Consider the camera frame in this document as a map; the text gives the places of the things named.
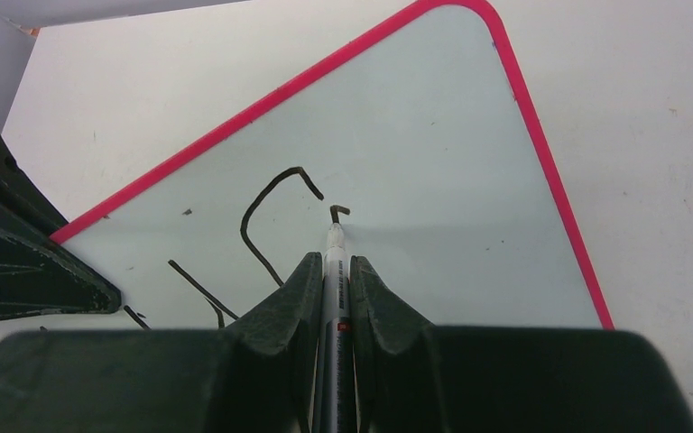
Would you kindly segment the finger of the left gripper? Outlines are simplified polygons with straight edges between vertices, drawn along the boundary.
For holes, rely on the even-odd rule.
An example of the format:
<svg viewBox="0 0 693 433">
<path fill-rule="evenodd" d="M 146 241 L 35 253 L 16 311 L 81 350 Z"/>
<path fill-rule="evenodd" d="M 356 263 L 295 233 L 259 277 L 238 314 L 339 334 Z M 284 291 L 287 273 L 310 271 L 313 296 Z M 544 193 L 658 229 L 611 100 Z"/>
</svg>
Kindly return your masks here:
<svg viewBox="0 0 693 433">
<path fill-rule="evenodd" d="M 44 236 L 37 242 L 0 227 L 0 321 L 52 314 L 112 314 L 122 294 Z"/>
</svg>

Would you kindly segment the black and white marker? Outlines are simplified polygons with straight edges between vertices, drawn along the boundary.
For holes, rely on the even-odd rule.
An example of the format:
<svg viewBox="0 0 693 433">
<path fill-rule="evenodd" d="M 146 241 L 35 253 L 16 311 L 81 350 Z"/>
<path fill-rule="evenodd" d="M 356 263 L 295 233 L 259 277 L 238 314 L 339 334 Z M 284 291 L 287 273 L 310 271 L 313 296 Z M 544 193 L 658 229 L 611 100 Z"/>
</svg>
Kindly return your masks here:
<svg viewBox="0 0 693 433">
<path fill-rule="evenodd" d="M 313 432 L 357 431 L 355 385 L 349 257 L 344 230 L 334 223 L 328 229 L 323 258 Z"/>
</svg>

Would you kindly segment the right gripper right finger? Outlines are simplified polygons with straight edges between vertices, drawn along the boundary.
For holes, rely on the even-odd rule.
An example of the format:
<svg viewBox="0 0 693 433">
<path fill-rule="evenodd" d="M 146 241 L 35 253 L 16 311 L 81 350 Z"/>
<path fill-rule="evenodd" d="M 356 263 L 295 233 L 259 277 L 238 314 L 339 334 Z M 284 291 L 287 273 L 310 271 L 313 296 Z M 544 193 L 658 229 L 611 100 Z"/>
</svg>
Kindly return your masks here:
<svg viewBox="0 0 693 433">
<path fill-rule="evenodd" d="M 350 263 L 363 432 L 693 432 L 670 368 L 625 331 L 434 325 Z"/>
</svg>

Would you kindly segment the red framed whiteboard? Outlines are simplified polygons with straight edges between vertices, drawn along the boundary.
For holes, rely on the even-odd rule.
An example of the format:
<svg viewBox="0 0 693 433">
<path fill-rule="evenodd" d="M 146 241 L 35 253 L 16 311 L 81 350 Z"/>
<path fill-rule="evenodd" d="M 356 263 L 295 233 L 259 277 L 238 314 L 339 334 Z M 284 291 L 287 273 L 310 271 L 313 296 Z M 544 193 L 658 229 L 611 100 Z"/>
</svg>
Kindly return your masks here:
<svg viewBox="0 0 693 433">
<path fill-rule="evenodd" d="M 613 325 L 512 45 L 418 1 L 54 235 L 151 327 L 244 315 L 332 205 L 350 255 L 437 324 Z"/>
</svg>

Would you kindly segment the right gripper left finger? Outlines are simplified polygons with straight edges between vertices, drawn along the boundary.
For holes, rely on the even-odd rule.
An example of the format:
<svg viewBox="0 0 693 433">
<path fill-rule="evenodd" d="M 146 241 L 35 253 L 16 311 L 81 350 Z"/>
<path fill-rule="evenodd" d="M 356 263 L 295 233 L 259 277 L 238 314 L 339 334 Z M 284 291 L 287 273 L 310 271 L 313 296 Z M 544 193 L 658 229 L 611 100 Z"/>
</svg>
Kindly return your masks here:
<svg viewBox="0 0 693 433">
<path fill-rule="evenodd" d="M 0 432 L 306 432 L 322 257 L 223 329 L 21 332 Z"/>
</svg>

